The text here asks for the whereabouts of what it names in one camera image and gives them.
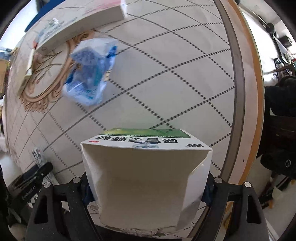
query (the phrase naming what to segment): dotted grout line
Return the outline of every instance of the dotted grout line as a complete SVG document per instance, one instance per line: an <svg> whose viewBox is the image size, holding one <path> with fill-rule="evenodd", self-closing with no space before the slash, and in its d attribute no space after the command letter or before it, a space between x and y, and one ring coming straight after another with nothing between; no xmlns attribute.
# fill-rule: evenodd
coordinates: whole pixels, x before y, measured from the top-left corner
<svg viewBox="0 0 296 241"><path fill-rule="evenodd" d="M146 20L146 21L148 21L148 22L151 22L151 23L153 23L153 24L155 24L155 25L157 25L157 26L159 26L159 27L161 27L161 28L164 28L165 30L168 30L169 32L171 32L171 33L173 33L173 34L175 34L176 36L178 36L178 37L180 37L181 39L183 39L183 40L185 40L186 42L188 42L189 44L191 44L193 47L195 47L196 49L198 49L198 50L200 50L203 54L206 54L203 50L201 50L200 48L198 48L196 45L194 45L193 43L191 43L190 41L188 41L187 39L185 39L185 38L183 38L181 35L179 35L179 34L177 34L177 33L175 33L175 32L173 32L172 30L169 30L169 29L167 29L167 28L165 28L165 27L163 27L163 26L161 26L161 25L159 25L159 24L157 24L157 23L154 23L154 22L152 22L152 21L150 21L150 20L147 20L147 19L145 19L145 18L141 18L141 19L144 19L144 20ZM126 43L125 41L123 41L123 40L119 40L119 39L117 39L118 41L120 41L120 42L122 42L122 43L124 43L124 44L126 44L126 45L128 45L128 46L131 46L132 47L132 45L131 44L128 44L128 43ZM219 66L219 68L220 69L222 69L222 70L224 70L214 59L212 59L210 56L209 56L209 59L210 60L212 60L214 63L216 63L216 65L217 66ZM234 82L234 79L228 74L228 73L226 73L227 75L228 75L228 77Z"/></svg>
<svg viewBox="0 0 296 241"><path fill-rule="evenodd" d="M193 61L196 61L196 60L199 60L199 59L205 58L205 57L209 57L209 58L211 58L211 57L210 57L211 55L216 55L216 54L219 54L219 53L227 52L227 51L229 51L229 50L230 50L230 48L228 48L228 49L222 49L222 50L219 50L219 51L216 51L216 52L212 52L212 53L209 53L209 54L206 54L206 53L204 53L202 50L200 50L202 53L204 53L204 55L199 56L199 57L196 57L196 58L193 58L193 59L190 59L190 60L187 60L187 61L184 61L184 62L182 62L182 63L180 63L180 64L177 64L177 65L171 67L171 69L176 69L176 68L178 68L178 67L180 67L180 66L182 66L182 65L189 64L190 62L193 62Z"/></svg>
<svg viewBox="0 0 296 241"><path fill-rule="evenodd" d="M87 4L84 4L83 7L85 7L86 5L92 3L93 1L95 1L95 0L90 1L90 2L88 2Z"/></svg>
<svg viewBox="0 0 296 241"><path fill-rule="evenodd" d="M191 227L188 227L188 228L185 228L185 229L183 229L183 230L186 230L186 229L190 229L190 228L193 228L195 225L193 225L193 226L191 226Z"/></svg>
<svg viewBox="0 0 296 241"><path fill-rule="evenodd" d="M155 4L158 4L158 5L161 5L161 6L163 6L163 7L167 7L167 8L170 8L170 9L173 9L174 11L177 11L178 13L181 13L181 14L183 14L183 15L185 15L185 16L187 16L188 18L190 18L190 19L192 19L193 21L195 21L195 22L198 22L198 23L200 23L200 24L202 24L203 26L205 26L207 29L209 29L210 31L212 31L213 33L215 33L221 40L223 40L226 44L228 44L229 45L229 43L228 42L226 42L221 36L219 36L216 32L214 32L212 29L210 29L209 27L207 27L206 26L206 24L204 24L204 23L201 23L200 21L197 21L196 19L194 19L194 18L192 18L192 17L190 17L189 15L187 15L187 14L185 14L185 13L183 13L183 12L180 12L180 11L178 11L178 10L176 10L176 9L174 9L174 8L171 8L171 7L169 7L169 6L166 6L166 5L163 5L163 4L160 4L160 3L157 3L157 2L153 2L153 3L155 3Z"/></svg>
<svg viewBox="0 0 296 241"><path fill-rule="evenodd" d="M201 6L201 5L196 4L196 6L199 6L199 7L201 7L202 9L208 11L210 14L213 14L212 12L210 12L209 10L207 10L206 8L203 8L203 6Z"/></svg>
<svg viewBox="0 0 296 241"><path fill-rule="evenodd" d="M11 133L12 133L12 130L13 130L13 126L14 126L14 124L15 124L15 120L13 121L13 124L12 124L12 127L11 127L11 132L10 132L10 134L9 134L8 141L10 141L10 136L11 136Z"/></svg>
<svg viewBox="0 0 296 241"><path fill-rule="evenodd" d="M172 121L172 120L176 119L177 117L179 117L179 116L181 116L183 114L186 114L187 112L189 112L189 111L191 111L193 109L196 109L197 107L199 107L199 106L201 106L203 104L204 104L203 102L200 102L200 103L198 103L198 104L196 104L196 105L194 105L194 106L192 106L192 107L190 107L190 108L188 108L188 109L186 109L184 111L181 111L180 113L178 113L178 114L176 114L176 115L174 115L174 116L172 116L172 117L170 117L170 118L168 118L166 120L161 121L160 123L150 127L150 129L155 129L156 127L159 127L159 126L165 124L168 121Z"/></svg>
<svg viewBox="0 0 296 241"><path fill-rule="evenodd" d="M161 34L157 34L157 35L155 35L155 36L152 36L152 37L150 37L150 38L147 38L147 39L145 39L145 40L142 40L141 42L138 42L138 43L136 43L136 44L129 45L129 47L127 47L127 48L125 48L125 49L119 51L116 55L119 55L119 54L123 53L124 51L126 51L126 50L128 50L128 49L130 49L130 48L133 48L133 47L135 47L135 46L137 46L137 45L139 45L139 44L141 44L141 43L144 43L144 42L146 42L146 41L148 41L148 40L154 39L154 38L156 38L156 37L159 37L159 36L162 36L162 35L165 35L165 34L168 34L168 33L170 33L170 31L167 31L167 32L164 32L164 33L161 33Z"/></svg>
<svg viewBox="0 0 296 241"><path fill-rule="evenodd" d="M110 80L111 83L113 83L117 88L123 89L118 83L116 83L113 80ZM133 100L135 100L138 104L140 104L142 107L144 107L147 111L149 111L151 114L153 114L157 119L160 119L161 121L163 120L163 118L158 115L155 111L153 111L151 108L149 108L149 106L147 106L145 103L143 103L142 101L140 101L137 97L135 97L133 94L131 94L130 92L126 92L126 94L131 97Z"/></svg>
<svg viewBox="0 0 296 241"><path fill-rule="evenodd" d="M24 148L25 148L25 146L26 146L26 144L28 143L28 141L29 141L29 139L31 138L31 136L32 136L32 134L33 134L33 132L37 129L37 126L40 124L40 122L44 119L44 117L47 115L47 113L57 104L57 102L59 101L61 99L61 97L49 108L49 110L44 114L44 116L41 118L41 120L38 122L38 124L36 125L36 127L34 128L34 130L32 131L32 133L30 134L30 136L29 136L29 138L28 138L28 140L26 141L26 143L25 143L25 145L24 145L24 147L23 147L23 149L22 149L22 151L20 152L20 155L22 154L22 152L23 152L23 150L24 150Z"/></svg>
<svg viewBox="0 0 296 241"><path fill-rule="evenodd" d="M182 80L182 81L185 82L187 85L189 85L189 87L191 87L192 90L194 90L195 92L198 92L198 90L196 90L195 87L193 87L188 81L184 80L180 75L178 75L178 73L176 73L175 71L173 71L173 69L174 69L174 68L177 68L177 67L180 67L181 65L184 65L184 64L188 64L188 63L190 63L190 62L193 62L193 61L195 61L195 60L198 60L198 59L204 58L204 57L209 57L210 59L212 59L212 58L210 57L210 55L215 55L215 54L222 53L222 52L226 52L226 51L229 51L229 50L230 50L230 48L228 48L228 49L224 49L224 50L216 51L216 52L214 52L214 53L205 54L202 50L200 50L199 48L197 48L198 50L200 50L200 51L201 51L202 53L204 53L205 55L200 56L200 57L197 57L197 58L193 58L193 59L188 60L188 61L186 61L186 62L184 62L184 63L178 64L178 65L176 65L176 66L174 66L174 67L168 68L166 65L162 64L161 62L159 62L158 60L156 60L155 58L153 58L153 57L150 56L149 54L147 54L147 53L145 53L144 51L140 50L139 48L134 48L134 49L138 50L138 51L141 52L141 53L144 53L144 55L147 55L148 57L152 58L154 61L156 61L157 63L161 64L163 67L166 68L166 70L157 73L157 74L154 75L153 77L156 77L156 76L158 76L158 75L160 75L160 74L163 74L164 72L167 72L167 71L171 70L171 73L173 73L173 74L176 75L180 80ZM131 87L131 88L127 89L127 90L133 89L134 87L139 86L140 84L142 84L142 83L144 83L144 82L146 82L146 81L147 81L147 79L145 79L144 81L141 81L141 82L135 84L133 87ZM202 94L200 94L200 92L198 92L198 94L199 94L199 95L205 100L205 101L203 102L204 104L205 104L206 102L209 102L209 100L211 100L211 98L210 98L210 99L206 99L206 97L204 97ZM226 120L226 118L225 118L223 115L222 115L221 117L226 121L226 123L227 123L229 126L231 126L231 124Z"/></svg>
<svg viewBox="0 0 296 241"><path fill-rule="evenodd" d="M175 236L175 237L178 237L178 238L183 239L182 237L180 237L180 236L178 236L178 235L175 235L175 234L171 234L171 233L170 233L170 235L173 235L173 236Z"/></svg>
<svg viewBox="0 0 296 241"><path fill-rule="evenodd" d="M137 3L137 2L141 2L142 0L136 0L136 1L133 1L133 2L130 2L130 3L127 3L126 5L131 5L133 3Z"/></svg>
<svg viewBox="0 0 296 241"><path fill-rule="evenodd" d="M76 103L76 105L85 113L85 114L87 114L88 113L88 111L86 110L86 109L84 109L84 107L81 105L81 104L79 104L79 103ZM107 129L103 126L103 124L102 123L100 123L95 117L93 117L92 115L89 115L89 117L90 117L90 119L94 122L94 123L96 123L99 127L101 127L104 131L106 131Z"/></svg>
<svg viewBox="0 0 296 241"><path fill-rule="evenodd" d="M166 68L166 70L164 70L164 71L162 71L162 72L159 72L159 73L157 73L157 74L155 74L155 75L153 75L153 76L151 76L151 77L149 77L149 78L147 78L147 79L145 79L145 80L143 80L143 81L141 81L141 82L135 84L133 87L130 87L130 89L133 89L134 87L139 86L140 84L143 84L144 82L147 82L147 80L150 80L151 78L154 78L154 77L156 77L156 76L158 76L158 75L161 75L161 74L163 74L163 73L165 73L165 72L167 72L167 71L169 71L169 70L171 70L172 73L174 73L175 75L177 75L177 77L179 77L181 80L183 80L183 78L180 77L180 75L178 75L177 73L175 73L174 71L172 71L174 68L180 67L181 65L188 64L188 63L190 63L190 62L193 62L193 61L195 61L195 60L198 60L198 59L201 59L201 58L204 58L204 57L208 57L208 58L212 59L212 58L210 57L211 55L215 55L215 54L222 53L222 52L226 52L226 51L229 51L229 50L230 50L230 48L228 48L228 49L219 50L219 51L216 51L216 52L213 52L213 53L210 53L210 54L206 54L206 53L205 53L204 51L202 51L200 48L198 48L197 46L195 46L195 48L197 48L199 51L201 51L201 52L204 54L203 56L199 56L199 57L193 58L193 59L191 59L191 60L187 60L187 61L185 61L185 62L183 62L183 63L181 63L181 64L178 64L178 65L175 65L175 66L169 68L168 66L166 66L165 64L163 64L163 63L160 62L159 60L155 59L155 58L154 58L153 56L151 56L150 54L144 52L143 50L141 50L141 49L139 49L139 48L137 48L137 47L135 47L135 46L133 46L133 45L131 45L131 44L129 44L129 43L127 43L127 42L121 40L121 39L117 39L117 40L118 40L119 42L121 42L121 43L123 43L123 44L125 44L125 45L128 45L129 47L131 47L131 48L133 48L133 49L139 51L140 53L146 55L146 56L149 57L150 59L154 60L156 63L158 63L158 64L160 64L161 66L163 66L164 68Z"/></svg>
<svg viewBox="0 0 296 241"><path fill-rule="evenodd" d="M52 147L50 147L50 149L52 150L52 152L54 153L54 155L59 159L59 161L60 161L61 163L63 163L63 165L64 165L65 167L68 167L68 165L67 165L66 163L64 163L64 161L59 157L59 155L55 152L55 150L54 150ZM74 172L73 172L71 169L69 169L69 171L70 171L74 176L76 176L76 175L74 174Z"/></svg>
<svg viewBox="0 0 296 241"><path fill-rule="evenodd" d="M192 7L192 6L196 6L196 4L195 4L195 5L178 6L178 7L173 7L173 8ZM169 8L169 7L167 7L167 8L165 8L165 9L156 10L156 11L153 11L153 12L150 12L150 13L146 13L146 14L140 15L140 17L147 16L147 15L151 15L151 14L158 13L158 12L162 12L162 11L166 11L166 10L170 10L170 9L173 9L173 8ZM126 24L126 23L128 23L128 22L130 22L130 21L133 21L133 20L135 20L135 19L137 19L137 18L132 18L132 19L130 19L130 20L127 20L127 21L125 21L125 22L123 22L123 23L121 23L121 24L119 24L119 25L117 25L117 26L115 26L115 27L113 27L113 28L111 28L111 29L105 31L105 33L108 33L108 32L110 32L110 31L112 31L112 30L114 30L114 29L116 29L116 28L118 28L118 27L120 27L120 26L122 26L122 25L124 25L124 24Z"/></svg>
<svg viewBox="0 0 296 241"><path fill-rule="evenodd" d="M222 22L207 23L207 25L214 25L214 24L222 24ZM175 31L178 31L178 30L183 30L183 29L192 28L192 27L198 27L198 26L202 26L202 24L190 25L190 26L186 26L186 27L182 27L182 28L177 28L177 29L173 29L173 30L170 30L170 31L167 31L167 32L161 33L161 34L154 35L154 36L152 36L152 37L150 37L150 38L147 38L147 39L144 39L144 40L142 40L142 41L140 41L140 42L138 42L138 43L136 43L136 44L130 45L129 47L127 47L127 48L125 48L125 49L119 51L116 55L119 55L119 54L123 53L124 51L126 51L126 50L128 50L128 49L130 49L130 48L132 48L132 47L135 47L135 46L137 46L137 45L139 45L139 44L141 44L141 43L144 43L144 42L149 41L149 40L151 40L151 39L154 39L154 38L156 38L156 37L160 37L160 36L163 36L163 35L165 35L165 34L168 34L168 33L171 33L171 32L175 32Z"/></svg>
<svg viewBox="0 0 296 241"><path fill-rule="evenodd" d="M190 86L189 82L187 82L186 80L183 80L183 82L185 82L187 85ZM202 102L200 102L200 103L198 103L198 104L196 104L196 105L194 105L194 106L192 106L192 107L190 107L190 108L188 108L188 109L186 109L186 110L184 110L184 111L182 111L182 112L180 112L180 113L178 113L178 114L176 114L176 115L174 115L174 116L172 116L172 117L170 117L170 118L168 118L166 120L161 121L157 125L154 125L154 126L150 127L150 129L154 129L156 127L159 127L159 126L165 124L167 121L172 121L172 120L176 119L177 117L179 117L179 116L181 116L183 114L186 114L187 112L189 112L189 111L191 111L193 109L196 109L197 107L199 107L199 106L201 106L201 105L203 105L205 103L211 104L211 102L209 102L210 100L216 99L217 97L227 93L229 90L232 90L232 89L234 89L234 86L227 89L227 90L225 90L225 91L220 92L219 94L217 94L217 95L215 95L215 96L213 96L213 97L211 97L209 99L206 99L197 89L195 89L195 92L197 92L197 94L199 94L200 97L202 97L204 99L204 101L202 101Z"/></svg>
<svg viewBox="0 0 296 241"><path fill-rule="evenodd" d="M230 128L232 128L232 125L230 124L230 122L228 120L226 120L225 116L223 116L221 114L221 112L211 103L211 102L208 102L208 104L213 107L213 109L222 117L222 119L230 126Z"/></svg>
<svg viewBox="0 0 296 241"><path fill-rule="evenodd" d="M65 169L62 169L62 170L60 170L60 171L54 173L54 175L56 175L56 174L60 174L61 172L66 171L66 170L68 170L68 169L70 169L70 168L72 168L72 167L75 167L75 166L77 166L77 165L79 165L79 164L81 164L81 163L83 163L83 161L77 162L76 164L74 164L74 165L72 165L72 166L69 166L69 167L67 167L67 168L65 168Z"/></svg>
<svg viewBox="0 0 296 241"><path fill-rule="evenodd" d="M92 121L94 121L94 123L96 123L99 127L101 127L104 131L106 131L107 129L95 118L93 117L92 115L89 115L90 119Z"/></svg>
<svg viewBox="0 0 296 241"><path fill-rule="evenodd" d="M151 14L154 14L154 13L158 13L158 12L163 12L163 11L166 11L166 10L170 10L170 8L164 8L164 9L160 9L160 10L155 10L153 12L145 13L143 15L140 15L140 17L148 16L148 15L151 15Z"/></svg>
<svg viewBox="0 0 296 241"><path fill-rule="evenodd" d="M199 7L201 7L202 9L208 11L210 14L213 14L211 11L207 10L206 8L204 8L203 6L198 5Z"/></svg>
<svg viewBox="0 0 296 241"><path fill-rule="evenodd" d="M221 67L221 65L219 65L214 59L212 59L212 58L210 58L209 57L209 59L211 60L211 61L213 61L213 63L214 64L216 64L221 70L223 70L223 72L234 82L234 79L230 76L230 74L229 73L227 73L226 72L226 70L224 70L222 67Z"/></svg>
<svg viewBox="0 0 296 241"><path fill-rule="evenodd" d="M20 129L19 129L19 131L18 131L18 133L17 133L17 137L15 138L15 143L17 142L17 138L18 138L18 135L19 135L20 130L21 130L21 128L22 128L22 125L23 125L23 123L25 122L25 118L24 118L24 120L22 121L22 124L20 125Z"/></svg>
<svg viewBox="0 0 296 241"><path fill-rule="evenodd" d="M117 26L115 26L115 27L113 27L113 28L107 30L105 33L108 33L108 32L110 32L110 31L112 31L112 30L114 30L114 29L116 29L116 28L118 28L118 27L120 27L120 26L122 26L122 25L124 25L124 24L126 24L126 23L128 23L128 22L130 22L130 21L133 21L133 20L135 20L135 19L137 19L137 18L132 18L132 19L130 19L130 20L127 20L127 21L125 21L125 22L123 22L123 23L121 23L121 24L119 24L119 25L117 25Z"/></svg>
<svg viewBox="0 0 296 241"><path fill-rule="evenodd" d="M58 140L62 135L64 135L66 132L68 132L70 129L72 129L74 126L76 126L79 122L81 122L82 120L84 120L86 117L90 116L92 113L94 113L96 110L98 110L99 108L103 107L104 105L108 104L110 101L116 99L117 97L121 96L122 94L126 93L127 91L122 91L119 94L117 94L116 96L113 96L112 98L110 98L109 100L105 101L104 103L100 104L99 106L97 106L96 108L94 108L92 111L88 112L85 116L83 116L82 118L80 118L78 121L76 121L73 125L71 125L70 127L68 127L67 130L65 130L63 133L61 133L56 139L54 139L43 151L45 151L48 147L50 147L54 142L56 142L56 140Z"/></svg>
<svg viewBox="0 0 296 241"><path fill-rule="evenodd" d="M55 124L57 125L57 127L64 132L64 129L60 126L60 124L57 122L56 118L50 113L48 112L48 114L50 115L50 117L52 118L52 120L55 122ZM65 136L68 138L68 140L79 150L81 151L80 147L72 140L71 137L68 136L67 133L65 133Z"/></svg>
<svg viewBox="0 0 296 241"><path fill-rule="evenodd" d="M175 9L175 8L194 7L194 6L216 7L216 5L214 5L214 4L192 4L192 5L176 6L176 7L171 7L171 8Z"/></svg>
<svg viewBox="0 0 296 241"><path fill-rule="evenodd" d="M219 140L215 141L213 144L210 145L210 147L218 144L220 141L224 140L226 137L230 136L231 132L229 132L227 135L223 136L222 138L220 138Z"/></svg>
<svg viewBox="0 0 296 241"><path fill-rule="evenodd" d="M217 168L220 172L222 171L222 169L215 162L212 161L211 164L213 164L213 166Z"/></svg>
<svg viewBox="0 0 296 241"><path fill-rule="evenodd" d="M126 44L126 45L128 45L128 46L131 46L130 44L126 43L126 42L123 41L123 40L118 39L118 41L120 41L120 42L122 42L122 43L124 43L124 44ZM107 104L107 103L109 103L110 101L116 99L117 97L119 97L120 95L126 93L127 91L129 91L129 90L131 90L131 89L133 89L133 88L139 86L140 84L143 84L143 83L147 82L148 80L153 79L153 78L155 78L155 77L157 77L157 76L159 76L159 75L161 75L161 74L167 72L167 71L170 69L170 68L168 68L165 64L163 64L163 63L161 63L160 61L158 61L158 60L156 60L155 58L153 58L150 54L145 53L144 51L140 50L139 48L136 48L136 47L133 47L133 48L136 49L136 50L138 50L139 52L143 53L143 54L146 55L147 57L150 57L151 59L153 59L154 61L156 61L158 64L161 64L161 65L162 65L163 67L165 67L166 69L165 69L164 71L159 72L159 73L157 73L157 74L155 74L155 75L152 75L151 77L148 77L147 79L142 80L141 82L139 82L139 83L137 83L137 84L131 86L130 88L128 88L128 89L126 89L126 90L120 92L120 93L117 94L116 96L110 98L109 100L105 101L103 104L101 104L101 105L97 106L96 108L94 108L92 111L87 112L87 111L85 110L85 111L84 111L84 112L86 113L85 116L83 116L81 119L79 119L77 122L75 122L72 126L70 126L70 127L69 127L66 131L64 131L62 134L60 134L60 135L59 135L55 140L53 140L53 141L52 141L52 142L51 142L51 143L50 143L50 144L49 144L49 145L48 145L43 151L45 151L49 146L51 146L51 145L52 145L56 140L58 140L63 134L65 134L67 131L69 131L71 128L73 128L75 125L77 125L79 122L81 122L81 121L82 121L83 119L85 119L87 116L91 115L93 112L95 112L96 110L98 110L99 108L101 108L102 106L104 106L105 104Z"/></svg>
<svg viewBox="0 0 296 241"><path fill-rule="evenodd" d="M46 137L44 136L44 134L42 133L41 129L37 126L37 130L40 132L40 135L43 137L43 139L45 140L46 144L49 144L49 141L46 139ZM67 164L59 157L59 155L55 152L55 150L50 147L50 149L52 150L52 152L54 153L54 155L59 159L59 161L65 166L68 167Z"/></svg>

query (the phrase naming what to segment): black device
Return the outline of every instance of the black device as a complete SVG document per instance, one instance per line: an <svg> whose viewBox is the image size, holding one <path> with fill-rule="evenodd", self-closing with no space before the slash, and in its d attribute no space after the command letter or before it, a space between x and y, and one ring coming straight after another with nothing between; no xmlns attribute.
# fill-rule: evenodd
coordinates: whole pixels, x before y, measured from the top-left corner
<svg viewBox="0 0 296 241"><path fill-rule="evenodd" d="M63 185L47 182L42 187L31 214L26 241L154 241L96 226L87 211L89 198L86 174ZM222 224L227 202L234 202L225 241L268 241L268 230L258 197L249 182L234 185L208 176L203 200L209 208L193 241L214 241ZM61 201L67 201L65 215Z"/></svg>
<svg viewBox="0 0 296 241"><path fill-rule="evenodd" d="M7 222L11 226L16 222L27 224L32 209L27 205L31 198L42 188L43 178L52 171L52 164L45 163L40 168L35 165L24 174L18 176L7 187L8 216Z"/></svg>
<svg viewBox="0 0 296 241"><path fill-rule="evenodd" d="M288 36L283 36L279 38L279 41L284 45L285 48L289 48L292 46L292 40Z"/></svg>

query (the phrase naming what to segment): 999 logo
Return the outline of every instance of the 999 logo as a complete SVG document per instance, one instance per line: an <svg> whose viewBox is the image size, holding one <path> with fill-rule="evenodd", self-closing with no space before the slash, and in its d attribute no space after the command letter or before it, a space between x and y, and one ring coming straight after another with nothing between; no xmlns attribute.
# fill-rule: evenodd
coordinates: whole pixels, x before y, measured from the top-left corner
<svg viewBox="0 0 296 241"><path fill-rule="evenodd" d="M203 147L201 144L188 144L188 147Z"/></svg>

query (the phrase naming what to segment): plastic bag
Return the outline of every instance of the plastic bag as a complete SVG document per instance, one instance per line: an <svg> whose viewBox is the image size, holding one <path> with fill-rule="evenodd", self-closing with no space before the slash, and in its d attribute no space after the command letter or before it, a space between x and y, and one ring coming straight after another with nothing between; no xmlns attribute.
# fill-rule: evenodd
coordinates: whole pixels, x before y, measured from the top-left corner
<svg viewBox="0 0 296 241"><path fill-rule="evenodd" d="M117 40L95 38L82 41L70 54L76 62L63 86L63 94L90 106L102 101L115 62Z"/></svg>

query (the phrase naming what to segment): floor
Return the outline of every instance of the floor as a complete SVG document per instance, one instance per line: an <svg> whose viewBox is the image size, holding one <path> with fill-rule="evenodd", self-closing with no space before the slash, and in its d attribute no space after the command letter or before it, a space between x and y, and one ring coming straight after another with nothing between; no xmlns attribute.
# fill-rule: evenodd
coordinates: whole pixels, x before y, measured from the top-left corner
<svg viewBox="0 0 296 241"><path fill-rule="evenodd" d="M38 147L52 162L57 180L67 183L84 172L80 142L104 130L123 127L185 129L212 147L210 171L214 176L221 174L234 138L235 100L240 97L235 98L235 93L240 90L235 83L230 40L216 5L210 0L127 3L130 15L125 20L88 31L39 58L45 68L34 70L25 91L17 97L12 80L20 79L18 74L26 65L32 40L49 16L45 15L19 43L9 76L6 118L10 153L23 172L34 165L31 151ZM64 13L54 11L50 14ZM118 39L119 54L102 103L84 107L61 96L72 49L84 39L106 36ZM248 120L244 122L248 133L243 139L248 147L242 145L246 158L239 158L241 166L234 183L244 171L257 122L253 91L257 94L257 83L251 76L253 70L248 70L252 81L246 78L246 89L251 101L246 103L249 107L245 114L251 113L254 118L252 131L247 127ZM236 110L244 107L237 105ZM94 207L89 210L96 223L99 217ZM196 220L204 207L202 203ZM192 227L180 235L186 235Z"/></svg>
<svg viewBox="0 0 296 241"><path fill-rule="evenodd" d="M264 216L275 232L281 236L296 214L296 184L289 184L286 190L274 200L272 209L264 209Z"/></svg>

